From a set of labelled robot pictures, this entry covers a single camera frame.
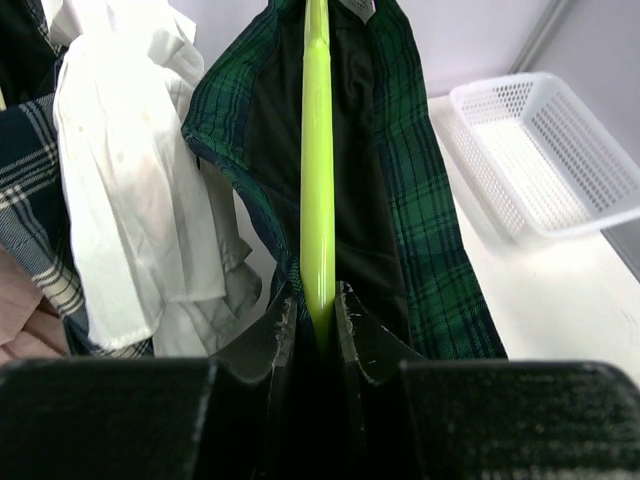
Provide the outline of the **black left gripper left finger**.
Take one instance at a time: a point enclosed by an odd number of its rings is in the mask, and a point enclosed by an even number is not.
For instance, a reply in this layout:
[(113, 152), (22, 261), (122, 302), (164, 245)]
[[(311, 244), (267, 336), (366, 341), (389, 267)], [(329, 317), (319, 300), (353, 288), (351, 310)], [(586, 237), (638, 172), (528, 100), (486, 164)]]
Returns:
[(209, 358), (1, 370), (5, 479), (287, 479), (297, 305), (281, 293)]

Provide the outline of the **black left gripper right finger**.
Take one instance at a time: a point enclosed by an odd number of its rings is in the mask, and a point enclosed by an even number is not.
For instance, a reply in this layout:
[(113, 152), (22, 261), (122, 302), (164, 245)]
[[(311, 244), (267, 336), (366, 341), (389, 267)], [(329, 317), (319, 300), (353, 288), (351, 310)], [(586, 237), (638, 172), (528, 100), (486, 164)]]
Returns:
[(635, 479), (639, 391), (598, 362), (432, 361), (337, 285), (350, 479)]

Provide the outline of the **white pleated skirt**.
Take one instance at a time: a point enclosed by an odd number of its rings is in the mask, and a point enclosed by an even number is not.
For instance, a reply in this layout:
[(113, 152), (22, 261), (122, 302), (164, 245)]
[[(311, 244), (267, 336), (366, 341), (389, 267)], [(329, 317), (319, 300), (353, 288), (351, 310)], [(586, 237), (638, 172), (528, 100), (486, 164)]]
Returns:
[(53, 102), (90, 340), (206, 357), (257, 302), (231, 186), (181, 127), (204, 74), (166, 1), (47, 1), (66, 48)]

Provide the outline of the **dark green plaid skirt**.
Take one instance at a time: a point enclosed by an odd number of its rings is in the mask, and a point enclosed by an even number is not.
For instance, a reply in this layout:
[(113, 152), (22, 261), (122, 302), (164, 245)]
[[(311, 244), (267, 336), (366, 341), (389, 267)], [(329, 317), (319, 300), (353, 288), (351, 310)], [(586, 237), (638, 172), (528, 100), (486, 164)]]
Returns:
[[(329, 22), (337, 278), (426, 358), (504, 357), (463, 245), (409, 19), (394, 1), (366, 21), (333, 1)], [(273, 290), (302, 287), (304, 23), (303, 2), (269, 2), (206, 73), (182, 128), (244, 201), (276, 263)]]

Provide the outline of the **green plastic hanger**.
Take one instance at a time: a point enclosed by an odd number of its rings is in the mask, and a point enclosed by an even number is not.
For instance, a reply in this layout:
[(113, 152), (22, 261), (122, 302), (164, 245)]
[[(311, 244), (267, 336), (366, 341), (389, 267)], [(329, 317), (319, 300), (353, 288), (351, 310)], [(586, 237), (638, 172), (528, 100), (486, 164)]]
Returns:
[(335, 187), (329, 9), (305, 10), (301, 162), (300, 274), (318, 349), (327, 349), (335, 301)]

